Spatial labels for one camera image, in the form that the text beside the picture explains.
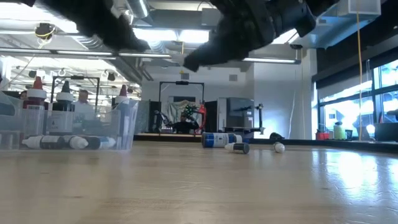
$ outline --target wall vent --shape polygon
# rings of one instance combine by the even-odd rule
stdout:
[[[189,73],[181,73],[181,80],[189,80]]]
[[[237,82],[238,81],[238,75],[229,75],[229,81],[230,82]]]

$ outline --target white ball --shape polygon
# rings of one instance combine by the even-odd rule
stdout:
[[[275,152],[284,153],[285,152],[285,145],[280,142],[275,142],[274,144]]]

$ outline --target person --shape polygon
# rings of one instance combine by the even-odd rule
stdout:
[[[190,130],[196,130],[199,128],[199,124],[191,116],[187,116],[185,113],[181,114],[180,122],[173,124],[173,129],[176,130],[177,134],[189,134]]]
[[[27,91],[26,91],[26,90],[24,90],[24,91],[22,91],[22,92],[20,93],[19,99],[20,99],[20,100],[28,100],[28,98],[27,98]]]
[[[94,117],[94,108],[88,103],[88,91],[80,90],[78,100],[72,103],[75,105],[75,114],[85,119]]]

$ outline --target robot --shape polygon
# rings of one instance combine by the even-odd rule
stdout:
[[[40,2],[76,22],[78,30],[96,34],[104,44],[118,51],[138,52],[149,48],[133,33],[127,18],[116,18],[105,0],[0,0],[33,6]],[[209,41],[189,54],[184,67],[197,71],[200,66],[242,60],[249,52],[264,47],[283,34],[296,29],[303,37],[316,26],[315,18],[339,0],[210,0],[222,13]]]

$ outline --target wooden floor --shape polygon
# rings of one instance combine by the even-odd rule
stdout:
[[[0,223],[398,223],[396,156],[270,148],[0,152]]]

